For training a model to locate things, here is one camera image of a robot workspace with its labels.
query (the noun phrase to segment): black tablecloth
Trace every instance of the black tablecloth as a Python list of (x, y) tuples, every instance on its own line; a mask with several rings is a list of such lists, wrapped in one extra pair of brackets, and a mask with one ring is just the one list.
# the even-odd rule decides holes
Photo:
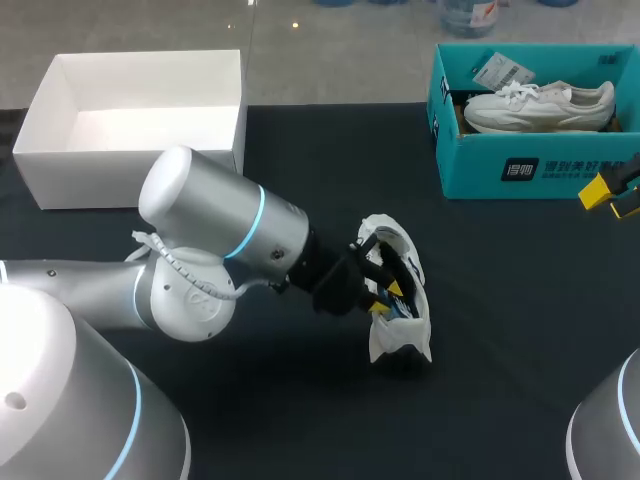
[[(136, 247), (135, 211), (42, 212), (13, 164), (0, 171), (0, 258)], [(372, 371), (366, 315), (314, 314), (293, 290), (251, 290), (203, 344), (106, 335), (183, 413), (190, 478), (567, 478), (573, 409), (640, 341), (640, 220), (577, 200), (447, 201), (419, 104), (250, 108), (245, 174), (337, 240), (370, 213), (406, 228), (434, 365)]]

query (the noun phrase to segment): robotic arm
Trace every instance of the robotic arm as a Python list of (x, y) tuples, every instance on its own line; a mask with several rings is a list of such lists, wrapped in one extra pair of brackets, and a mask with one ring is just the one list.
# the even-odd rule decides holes
[[(96, 330), (206, 340), (254, 285), (369, 312), (371, 361), (404, 347), (431, 360), (424, 274), (391, 218), (369, 217), (358, 241), (332, 248), (302, 210), (184, 147), (154, 164), (139, 210), (157, 233), (134, 232), (142, 246), (125, 262), (0, 261), (1, 478), (186, 480), (180, 413)], [(236, 289), (231, 258), (259, 278)]]
[[(139, 211), (157, 233), (134, 232), (143, 247), (129, 261), (5, 261), (2, 282), (47, 292), (98, 330), (159, 329), (188, 342), (219, 333), (236, 299), (258, 284), (298, 287), (311, 294), (314, 309), (334, 315), (400, 304), (419, 316), (414, 279), (397, 251), (383, 247), (387, 261), (370, 260), (381, 244), (375, 232), (332, 248), (304, 211), (189, 148), (159, 157)], [(223, 265), (232, 258), (260, 279), (236, 290)], [(365, 278), (383, 288), (368, 287)]]

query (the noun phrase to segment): white box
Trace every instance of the white box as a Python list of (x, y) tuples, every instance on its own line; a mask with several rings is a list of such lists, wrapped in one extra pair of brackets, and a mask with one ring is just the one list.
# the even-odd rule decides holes
[(242, 173), (239, 50), (57, 55), (13, 149), (42, 209), (137, 207), (167, 148)]

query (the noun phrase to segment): gray floor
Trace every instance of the gray floor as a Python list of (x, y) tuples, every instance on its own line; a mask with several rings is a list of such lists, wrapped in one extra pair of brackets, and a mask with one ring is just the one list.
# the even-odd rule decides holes
[[(640, 43), (640, 0), (513, 0), (500, 15), (485, 40)], [(446, 41), (464, 40), (421, 0), (0, 0), (0, 108), (27, 106), (56, 53), (224, 48), (244, 54), (251, 104), (424, 101)]]

